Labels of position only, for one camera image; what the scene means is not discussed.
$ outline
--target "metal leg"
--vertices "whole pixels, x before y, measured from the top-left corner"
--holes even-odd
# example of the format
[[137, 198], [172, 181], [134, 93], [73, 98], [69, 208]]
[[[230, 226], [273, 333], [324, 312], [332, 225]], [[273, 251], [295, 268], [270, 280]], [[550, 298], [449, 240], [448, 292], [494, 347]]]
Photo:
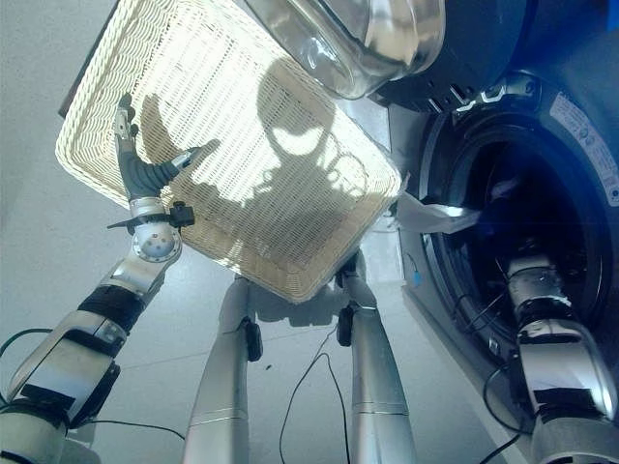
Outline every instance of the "metal leg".
[[257, 326], [248, 315], [248, 292], [248, 281], [237, 277], [221, 306], [219, 333], [193, 405], [184, 464], [249, 462], [248, 328]]
[[344, 273], [343, 287], [352, 300], [342, 312], [352, 317], [352, 461], [414, 463], [408, 406], [376, 300], [356, 273]]

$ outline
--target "black joint cover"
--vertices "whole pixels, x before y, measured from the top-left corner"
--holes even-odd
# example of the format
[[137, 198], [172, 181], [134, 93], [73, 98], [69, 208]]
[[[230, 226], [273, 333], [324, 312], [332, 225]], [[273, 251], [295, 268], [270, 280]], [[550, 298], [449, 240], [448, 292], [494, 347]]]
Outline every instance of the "black joint cover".
[[105, 316], [129, 334], [144, 310], [144, 302], [135, 293], [123, 287], [102, 285], [83, 301], [78, 310]]

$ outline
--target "label sticker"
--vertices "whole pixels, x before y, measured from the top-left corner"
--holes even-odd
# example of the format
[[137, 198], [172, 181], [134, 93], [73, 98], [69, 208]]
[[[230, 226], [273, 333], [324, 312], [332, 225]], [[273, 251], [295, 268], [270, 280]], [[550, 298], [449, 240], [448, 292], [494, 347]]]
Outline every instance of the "label sticker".
[[612, 207], [619, 206], [619, 168], [589, 118], [562, 93], [554, 99], [550, 116], [582, 147], [598, 173], [608, 204]]

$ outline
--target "washing machine drum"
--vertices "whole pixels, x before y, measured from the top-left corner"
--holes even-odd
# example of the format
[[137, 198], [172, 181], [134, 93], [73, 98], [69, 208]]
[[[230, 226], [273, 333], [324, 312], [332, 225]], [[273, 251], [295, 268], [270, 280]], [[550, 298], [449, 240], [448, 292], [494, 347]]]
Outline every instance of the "washing machine drum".
[[516, 338], [509, 262], [545, 254], [619, 384], [619, 140], [554, 83], [507, 79], [529, 92], [427, 126], [420, 195], [482, 211], [474, 227], [431, 236], [437, 287], [457, 326], [501, 363]]

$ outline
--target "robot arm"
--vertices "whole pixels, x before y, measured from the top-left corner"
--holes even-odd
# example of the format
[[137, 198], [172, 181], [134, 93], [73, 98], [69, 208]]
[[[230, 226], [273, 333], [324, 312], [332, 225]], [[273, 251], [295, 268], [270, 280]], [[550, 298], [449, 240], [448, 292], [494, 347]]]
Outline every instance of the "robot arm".
[[197, 149], [163, 164], [142, 161], [134, 146], [133, 114], [126, 95], [114, 131], [132, 219], [110, 226], [128, 228], [131, 249], [15, 373], [8, 404], [0, 410], [0, 462], [57, 462], [67, 429], [99, 413], [120, 373], [114, 358], [179, 258], [178, 230], [193, 224], [192, 208], [175, 203], [167, 214], [159, 195]]
[[518, 353], [510, 368], [523, 375], [524, 406], [536, 416], [533, 462], [616, 459], [619, 430], [610, 421], [617, 390], [554, 266], [544, 256], [520, 258], [511, 263], [508, 278], [518, 323]]

